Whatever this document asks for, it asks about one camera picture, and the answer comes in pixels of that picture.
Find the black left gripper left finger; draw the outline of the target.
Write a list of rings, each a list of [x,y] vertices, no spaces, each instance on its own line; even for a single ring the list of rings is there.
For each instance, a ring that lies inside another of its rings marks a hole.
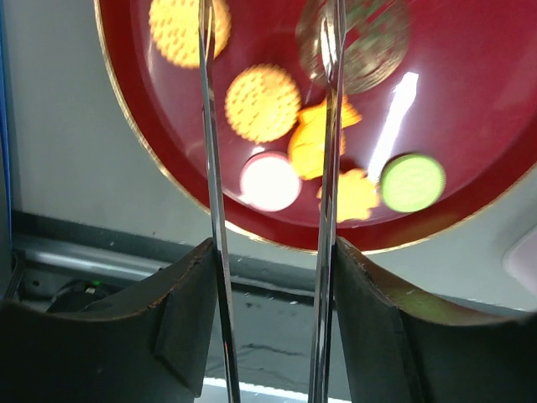
[[[216,308],[214,246],[77,312],[1,304],[4,402],[192,402]]]

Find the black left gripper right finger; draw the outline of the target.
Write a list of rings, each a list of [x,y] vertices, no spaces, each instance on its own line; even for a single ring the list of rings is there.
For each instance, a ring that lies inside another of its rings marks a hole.
[[[476,311],[336,243],[336,311],[354,402],[533,402],[536,316]]]

